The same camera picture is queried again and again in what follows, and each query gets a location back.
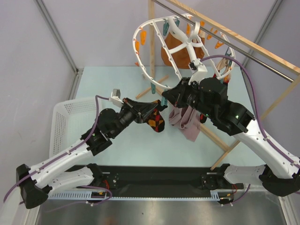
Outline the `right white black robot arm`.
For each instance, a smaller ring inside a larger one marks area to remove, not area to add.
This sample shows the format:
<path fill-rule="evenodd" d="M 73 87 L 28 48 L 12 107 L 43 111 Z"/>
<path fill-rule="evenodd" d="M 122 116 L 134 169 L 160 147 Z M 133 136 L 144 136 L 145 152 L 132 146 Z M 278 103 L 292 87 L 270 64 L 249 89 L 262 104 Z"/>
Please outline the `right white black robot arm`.
<path fill-rule="evenodd" d="M 204 114 L 219 130 L 248 146 L 265 163 L 260 166 L 225 164 L 216 182 L 221 188 L 231 184 L 262 185 L 277 196 L 300 190 L 300 159 L 285 150 L 267 135 L 260 122 L 240 103 L 228 100 L 227 86 L 215 77 L 188 84 L 184 77 L 162 96 L 174 107 L 190 106 Z"/>

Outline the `black argyle sock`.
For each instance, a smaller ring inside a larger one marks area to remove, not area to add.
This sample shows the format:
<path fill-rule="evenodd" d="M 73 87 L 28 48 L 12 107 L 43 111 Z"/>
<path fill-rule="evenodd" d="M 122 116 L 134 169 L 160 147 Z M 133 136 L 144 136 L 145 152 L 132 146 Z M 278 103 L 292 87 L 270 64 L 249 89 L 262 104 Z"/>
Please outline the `black argyle sock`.
<path fill-rule="evenodd" d="M 204 114 L 200 114 L 199 120 L 200 120 L 200 122 L 203 124 L 203 123 L 206 122 L 207 117 L 206 117 Z"/>
<path fill-rule="evenodd" d="M 160 133 L 165 128 L 165 120 L 163 119 L 160 112 L 167 108 L 166 105 L 161 105 L 160 100 L 156 100 L 153 103 L 157 103 L 152 113 L 146 119 L 146 123 L 157 133 Z"/>

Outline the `red beige fox sock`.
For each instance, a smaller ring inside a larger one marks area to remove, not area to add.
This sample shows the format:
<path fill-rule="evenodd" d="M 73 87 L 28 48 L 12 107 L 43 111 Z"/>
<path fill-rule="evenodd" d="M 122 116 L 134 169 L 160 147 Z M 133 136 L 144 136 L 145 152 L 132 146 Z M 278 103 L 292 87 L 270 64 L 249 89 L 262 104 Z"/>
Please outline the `red beige fox sock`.
<path fill-rule="evenodd" d="M 219 81 L 223 84 L 225 84 L 226 86 L 228 86 L 230 79 L 231 79 L 231 74 L 228 74 L 227 76 L 225 76 L 224 78 L 220 79 Z"/>

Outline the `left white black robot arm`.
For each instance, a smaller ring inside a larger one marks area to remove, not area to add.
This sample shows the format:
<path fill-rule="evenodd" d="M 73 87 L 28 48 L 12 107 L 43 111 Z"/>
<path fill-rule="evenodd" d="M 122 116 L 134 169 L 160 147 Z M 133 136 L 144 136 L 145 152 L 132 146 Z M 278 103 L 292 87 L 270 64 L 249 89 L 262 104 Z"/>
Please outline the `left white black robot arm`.
<path fill-rule="evenodd" d="M 59 154 L 33 166 L 17 167 L 16 184 L 20 188 L 22 203 L 27 209 L 43 204 L 49 196 L 62 190 L 81 186 L 97 188 L 103 183 L 103 173 L 96 164 L 89 164 L 78 171 L 67 170 L 83 159 L 94 157 L 112 145 L 116 138 L 132 122 L 148 124 L 161 132 L 165 121 L 161 116 L 166 106 L 160 100 L 150 103 L 137 102 L 129 98 L 109 97 L 108 101 L 120 108 L 96 108 L 94 123 L 80 139 Z"/>

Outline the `white round clip hanger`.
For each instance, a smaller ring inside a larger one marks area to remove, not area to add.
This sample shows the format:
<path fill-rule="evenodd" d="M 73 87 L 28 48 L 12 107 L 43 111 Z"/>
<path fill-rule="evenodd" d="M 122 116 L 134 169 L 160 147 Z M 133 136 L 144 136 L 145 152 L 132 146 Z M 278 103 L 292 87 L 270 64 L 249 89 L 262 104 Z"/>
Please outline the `white round clip hanger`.
<path fill-rule="evenodd" d="M 215 49 L 221 47 L 229 39 L 225 33 L 212 28 L 210 34 L 203 31 L 205 23 L 197 22 L 195 25 L 187 23 L 186 31 L 179 28 L 179 17 L 169 16 L 151 19 L 141 24 L 133 34 L 132 44 L 136 55 L 136 65 L 142 70 L 144 79 L 149 80 L 151 88 L 155 90 L 160 87 L 168 90 L 167 85 L 155 79 L 155 55 L 154 40 L 157 38 L 161 42 L 161 59 L 166 66 L 172 67 L 175 75 L 181 79 L 180 70 L 189 69 L 192 73 L 191 80 L 199 83 L 206 77 L 208 72 L 206 66 L 201 62 L 203 58 L 209 57 L 205 47 L 205 41 L 217 35 Z M 147 69 L 142 62 L 140 54 L 144 51 L 143 45 L 146 43 L 147 33 L 150 37 L 150 69 Z"/>

